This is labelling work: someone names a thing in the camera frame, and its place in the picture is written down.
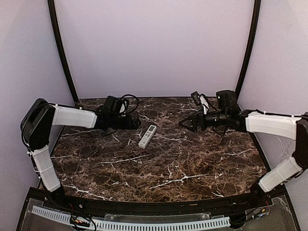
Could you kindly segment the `white remote control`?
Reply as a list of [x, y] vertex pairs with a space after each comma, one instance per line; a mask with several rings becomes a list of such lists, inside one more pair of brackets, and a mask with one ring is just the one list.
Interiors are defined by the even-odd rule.
[[151, 138], [155, 134], [156, 130], [157, 130], [156, 125], [150, 125], [148, 127], [147, 131], [145, 132], [145, 134], [143, 135], [143, 137], [141, 138], [140, 142], [138, 143], [138, 146], [140, 148], [145, 149], [146, 146], [149, 144]]

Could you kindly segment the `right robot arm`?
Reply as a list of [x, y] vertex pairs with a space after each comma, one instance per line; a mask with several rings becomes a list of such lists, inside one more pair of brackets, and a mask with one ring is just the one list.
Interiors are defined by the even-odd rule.
[[212, 111], [207, 97], [193, 92], [191, 97], [200, 110], [179, 122], [194, 133], [208, 127], [224, 126], [238, 132], [264, 133], [295, 141], [295, 151], [273, 170], [265, 174], [252, 188], [268, 193], [276, 186], [296, 177], [308, 168], [308, 115], [282, 115], [260, 110], [241, 110], [236, 93], [222, 90], [216, 93], [218, 106]]

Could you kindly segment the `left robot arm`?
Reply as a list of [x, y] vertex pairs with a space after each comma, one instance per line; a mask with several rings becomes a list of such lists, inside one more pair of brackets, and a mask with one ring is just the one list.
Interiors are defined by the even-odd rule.
[[127, 95], [121, 98], [108, 96], [95, 111], [53, 104], [42, 98], [34, 102], [21, 122], [21, 138], [47, 191], [62, 189], [49, 152], [51, 128], [71, 126], [103, 131], [109, 128], [137, 130], [141, 121], [128, 111], [128, 106]]

